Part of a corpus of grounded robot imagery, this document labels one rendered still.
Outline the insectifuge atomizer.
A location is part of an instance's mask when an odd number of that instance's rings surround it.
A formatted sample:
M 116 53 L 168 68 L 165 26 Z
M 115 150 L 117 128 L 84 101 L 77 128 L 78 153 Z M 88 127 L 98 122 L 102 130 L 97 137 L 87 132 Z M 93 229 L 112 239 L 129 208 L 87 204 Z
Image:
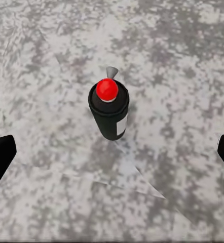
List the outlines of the insectifuge atomizer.
M 127 126 L 129 93 L 125 86 L 113 78 L 118 69 L 107 67 L 107 77 L 95 84 L 89 92 L 89 106 L 102 135 L 118 140 Z

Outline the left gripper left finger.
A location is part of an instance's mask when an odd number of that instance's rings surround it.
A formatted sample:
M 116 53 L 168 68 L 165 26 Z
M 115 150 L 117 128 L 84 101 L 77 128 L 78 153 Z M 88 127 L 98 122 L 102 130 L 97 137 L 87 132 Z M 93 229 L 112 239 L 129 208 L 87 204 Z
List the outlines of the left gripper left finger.
M 12 135 L 0 137 L 0 180 L 17 153 Z

